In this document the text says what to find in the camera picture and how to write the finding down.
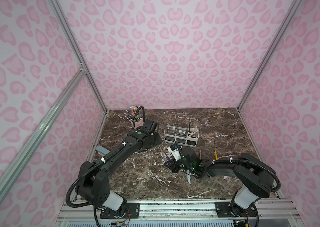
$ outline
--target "wire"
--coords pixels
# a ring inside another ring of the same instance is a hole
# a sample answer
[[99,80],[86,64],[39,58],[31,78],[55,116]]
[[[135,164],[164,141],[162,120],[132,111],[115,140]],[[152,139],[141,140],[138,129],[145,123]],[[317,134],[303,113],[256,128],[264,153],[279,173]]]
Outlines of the wire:
[[247,224],[249,225],[249,214],[247,210],[246,210],[246,214],[247,214]]
[[194,176],[194,174],[188,174],[185,170],[183,170],[183,172],[184,172],[186,175]]
[[216,213],[219,213],[219,214],[222,214],[222,215],[226,216],[227,218],[236,218],[236,217],[239,217],[239,216],[229,215],[229,214],[223,213],[223,212],[221,212],[221,211],[219,211],[219,210],[216,210],[215,212],[216,212]]
[[[137,116],[138,116],[138,114],[139,114],[139,112],[140,112],[141,109],[142,109],[142,111],[143,111],[142,120],[143,120],[144,123],[145,123],[145,108],[144,108],[143,106],[140,106],[140,107],[137,109],[137,111],[136,111],[136,113],[135,113],[135,119],[137,118]],[[134,120],[134,121],[133,121],[133,125],[132,125],[132,129],[135,128],[135,124],[136,124],[136,121]]]
[[94,206],[93,206],[93,213],[94,213],[94,220],[96,221],[97,226],[101,227],[101,225],[98,222],[96,207],[94,207]]
[[129,210],[127,210],[127,212],[128,212],[128,216],[127,216],[127,218],[128,218],[128,222],[127,222],[126,226],[130,223],[130,220],[131,220],[130,211],[129,211]]
[[257,207],[256,207],[256,205],[254,203],[252,203],[252,206],[254,207],[254,211],[256,212],[256,225],[254,227],[258,227],[259,216],[258,216]]

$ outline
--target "yellow pencil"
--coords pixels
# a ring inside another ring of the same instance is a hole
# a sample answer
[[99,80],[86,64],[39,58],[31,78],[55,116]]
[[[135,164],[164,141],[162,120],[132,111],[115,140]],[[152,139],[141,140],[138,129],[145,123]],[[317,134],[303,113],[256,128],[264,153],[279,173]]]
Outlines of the yellow pencil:
[[133,107],[130,107],[131,108],[131,111],[132,111],[132,113],[135,115],[135,111],[133,110]]
[[218,160],[217,148],[214,148],[214,151],[215,151],[215,159]]

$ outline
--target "metal mounting plate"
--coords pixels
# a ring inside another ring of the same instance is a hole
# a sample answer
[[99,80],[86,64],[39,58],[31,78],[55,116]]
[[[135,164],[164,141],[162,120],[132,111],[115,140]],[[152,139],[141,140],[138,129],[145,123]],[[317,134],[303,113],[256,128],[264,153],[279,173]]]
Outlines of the metal mounting plate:
[[[215,202],[215,211],[217,212],[218,218],[234,218],[237,219],[238,217],[233,217],[230,213],[229,202]],[[249,217],[255,217],[256,211],[251,209],[251,206],[247,209]],[[247,214],[244,213],[241,217],[247,217]]]
[[[130,219],[139,218],[139,203],[127,203],[126,208],[130,211]],[[124,218],[127,218],[128,212],[125,212]],[[109,213],[109,208],[104,209],[100,216],[100,219],[115,219],[115,217]]]

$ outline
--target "brown marble surface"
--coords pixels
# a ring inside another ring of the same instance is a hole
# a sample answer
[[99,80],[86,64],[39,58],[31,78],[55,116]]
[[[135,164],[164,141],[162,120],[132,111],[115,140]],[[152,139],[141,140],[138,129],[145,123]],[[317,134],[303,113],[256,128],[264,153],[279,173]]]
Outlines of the brown marble surface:
[[[124,112],[109,112],[98,145],[111,150],[122,142],[122,137],[131,129]],[[166,125],[187,127],[191,118],[191,126],[198,126],[200,130],[194,150],[202,159],[214,159],[214,147],[217,147],[218,157],[238,156],[242,152],[258,157],[235,108],[151,109],[146,110],[146,118],[159,123],[162,144],[132,154],[111,176],[111,189],[127,199],[232,197],[242,186],[239,179],[222,176],[201,180],[191,177],[189,184],[184,172],[174,174],[162,166],[160,148],[171,145],[163,140]]]

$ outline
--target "aluminum frame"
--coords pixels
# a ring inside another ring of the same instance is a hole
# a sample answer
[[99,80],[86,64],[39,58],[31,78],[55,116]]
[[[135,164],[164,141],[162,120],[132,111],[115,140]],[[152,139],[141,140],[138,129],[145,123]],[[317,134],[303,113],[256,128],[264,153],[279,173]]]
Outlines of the aluminum frame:
[[264,68],[267,66],[268,62],[270,61],[273,53],[275,52],[278,44],[280,43],[283,35],[285,34],[286,30],[289,28],[291,22],[293,21],[297,11],[300,9],[300,5],[303,3],[304,0],[294,0],[288,9],[285,18],[281,22],[279,29],[277,30],[275,37],[273,38],[270,47],[267,49],[265,56],[263,57],[261,63],[259,64],[257,71],[255,72],[251,82],[249,83],[241,101],[237,109],[241,110],[244,107],[244,104],[247,102],[248,97],[250,96],[253,88],[256,86],[258,79],[261,77]]
[[82,56],[82,53],[79,50],[78,44],[76,43],[75,38],[72,34],[72,31],[68,25],[68,22],[67,22],[65,15],[64,15],[63,10],[62,10],[62,7],[60,6],[58,0],[47,0],[47,1],[48,1],[49,5],[51,6],[52,11],[54,12],[54,14],[57,18],[59,25],[62,28],[62,30],[63,30],[63,32],[69,42],[69,45],[71,46],[71,48],[73,50],[74,55],[77,58],[78,63],[81,65],[83,70],[86,72],[85,76],[87,77],[87,79],[91,85],[91,89],[94,92],[97,100],[99,101],[102,110],[104,112],[107,112],[106,105],[103,102],[103,99],[99,93],[99,90],[97,89],[97,86],[94,83],[93,77],[91,76],[91,74],[88,70],[88,67],[85,63],[85,60]]
[[84,70],[78,70],[74,78],[70,81],[68,86],[55,101],[52,108],[41,121],[40,125],[36,128],[24,147],[20,150],[20,152],[17,154],[15,159],[12,161],[10,166],[6,169],[5,173],[0,178],[0,204],[12,188],[13,184],[21,174],[24,167],[29,162],[36,149],[39,147],[40,143],[43,141],[45,135],[55,122],[64,106],[67,104],[67,101],[74,93],[84,75]]
[[[230,220],[234,218],[218,218],[214,202],[230,202],[231,199],[129,199],[127,202],[140,203],[140,221],[161,220]],[[260,219],[289,219],[297,222],[301,217],[290,199],[260,199],[256,204]],[[63,205],[57,222],[94,221],[93,207],[76,209]]]

